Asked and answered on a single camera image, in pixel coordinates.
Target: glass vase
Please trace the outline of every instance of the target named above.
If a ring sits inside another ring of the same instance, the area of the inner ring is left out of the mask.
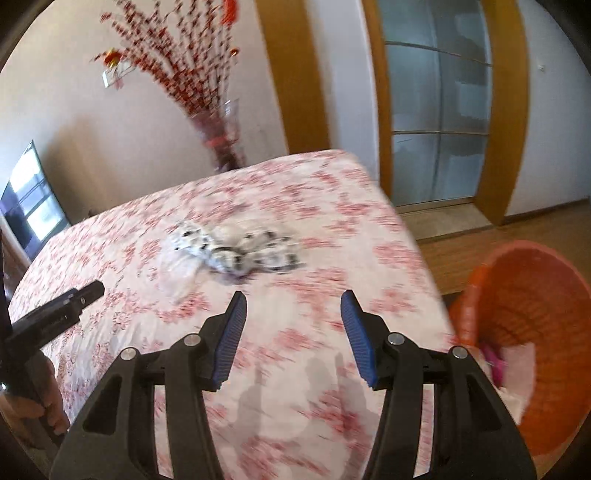
[[[238,100],[229,100],[213,111],[199,112],[191,117],[191,121],[203,145],[212,153],[217,173],[245,166],[240,145]]]

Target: finger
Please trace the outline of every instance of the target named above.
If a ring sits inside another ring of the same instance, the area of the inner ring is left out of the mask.
[[[47,360],[47,364],[49,366],[51,376],[55,377],[56,376],[56,367],[53,366],[53,362],[51,360],[49,360],[47,357],[45,357],[45,359]]]
[[[63,413],[61,409],[58,409],[57,406],[51,405],[47,408],[47,423],[51,427],[56,427],[58,421],[61,418],[61,414]]]
[[[45,409],[39,403],[29,398],[4,395],[9,413],[16,419],[38,419],[43,416]]]
[[[56,435],[61,435],[62,433],[67,432],[68,428],[70,428],[70,419],[68,419],[65,412],[61,412],[61,416],[53,431]]]
[[[57,386],[57,381],[54,377],[48,379],[47,386],[41,395],[43,404],[46,407],[51,405],[56,405],[58,410],[64,409],[63,399],[61,397],[61,392],[59,387]]]

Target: human hand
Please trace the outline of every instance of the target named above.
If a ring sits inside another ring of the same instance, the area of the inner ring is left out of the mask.
[[[65,433],[70,427],[70,420],[64,412],[63,399],[55,378],[56,370],[51,360],[48,358],[46,360],[51,376],[46,388],[40,394],[43,405],[39,405],[29,398],[10,394],[0,395],[0,412],[4,415],[8,426],[14,435],[29,444],[33,443],[33,439],[22,419],[39,419],[46,415],[47,423],[53,428],[56,435]]]

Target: wooden floor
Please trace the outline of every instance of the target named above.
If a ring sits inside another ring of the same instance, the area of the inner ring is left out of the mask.
[[[588,203],[500,228],[418,243],[439,291],[445,295],[463,290],[470,272],[489,252],[516,239],[554,248],[591,284],[591,205]]]

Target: sliding glass door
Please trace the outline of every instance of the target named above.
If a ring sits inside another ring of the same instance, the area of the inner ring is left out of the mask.
[[[396,206],[470,199],[491,115],[478,0],[379,0],[391,92]]]

